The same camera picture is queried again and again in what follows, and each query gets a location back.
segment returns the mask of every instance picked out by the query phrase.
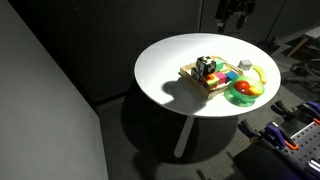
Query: gray floor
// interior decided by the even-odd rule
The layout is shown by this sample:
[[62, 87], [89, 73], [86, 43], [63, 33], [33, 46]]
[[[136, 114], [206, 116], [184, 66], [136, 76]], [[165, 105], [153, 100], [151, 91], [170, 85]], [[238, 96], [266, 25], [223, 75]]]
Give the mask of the gray floor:
[[[291, 65], [301, 58], [285, 58], [291, 45], [280, 43], [271, 57], [282, 76], [288, 76]], [[247, 119], [260, 130], [272, 120], [282, 121], [270, 110], [274, 102], [282, 100], [293, 107], [310, 99], [319, 98], [303, 86], [289, 83], [281, 85], [276, 96], [254, 112], [225, 119], [197, 119], [184, 156], [176, 159], [173, 150], [186, 117], [154, 104], [133, 82], [126, 97], [98, 107], [109, 179], [246, 179], [232, 161], [250, 144], [236, 127], [239, 121]]]

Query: wooden tray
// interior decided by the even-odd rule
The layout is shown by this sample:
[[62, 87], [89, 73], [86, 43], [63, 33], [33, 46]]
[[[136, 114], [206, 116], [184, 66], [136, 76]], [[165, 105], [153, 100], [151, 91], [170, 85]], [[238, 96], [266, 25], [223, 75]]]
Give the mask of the wooden tray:
[[[242, 69], [233, 66], [231, 64], [229, 64], [227, 61], [223, 60], [225, 62], [225, 66], [227, 66], [228, 68], [230, 68], [230, 71], [235, 72], [238, 76], [242, 76], [243, 75], [243, 71]], [[218, 85], [218, 87], [214, 90], [209, 90], [206, 89], [205, 87], [202, 86], [202, 84], [200, 84], [199, 82], [197, 82], [192, 76], [191, 74], [189, 74], [189, 72], [191, 73], [191, 69], [193, 67], [196, 66], [196, 62], [193, 62], [191, 64], [185, 65], [183, 67], [180, 68], [180, 76], [187, 80], [187, 82], [189, 82], [194, 88], [195, 91], [198, 92], [201, 96], [203, 96], [206, 100], [210, 100], [212, 99], [214, 96], [218, 95], [219, 93], [223, 92], [224, 90], [226, 90], [226, 88], [228, 87], [228, 83], [226, 84], [221, 84]]]

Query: white round table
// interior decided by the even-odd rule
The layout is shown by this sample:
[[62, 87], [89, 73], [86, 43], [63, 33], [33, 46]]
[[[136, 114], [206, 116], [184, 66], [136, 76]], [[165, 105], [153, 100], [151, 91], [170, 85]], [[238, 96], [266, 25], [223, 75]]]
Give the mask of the white round table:
[[[219, 56], [234, 66], [238, 66], [240, 60], [250, 60], [265, 71], [265, 92], [249, 107], [230, 103], [223, 93], [204, 100], [178, 74], [180, 67], [196, 62], [201, 56]], [[259, 78], [254, 70], [244, 72]], [[206, 33], [178, 35], [156, 42], [138, 57], [134, 73], [141, 90], [150, 99], [164, 108], [188, 116], [182, 131], [187, 138], [194, 117], [227, 117], [253, 111], [274, 97], [281, 81], [276, 63], [261, 49], [236, 38]], [[184, 146], [184, 141], [179, 140], [177, 147], [179, 143]], [[182, 152], [175, 152], [176, 156], [181, 156], [183, 149]]]

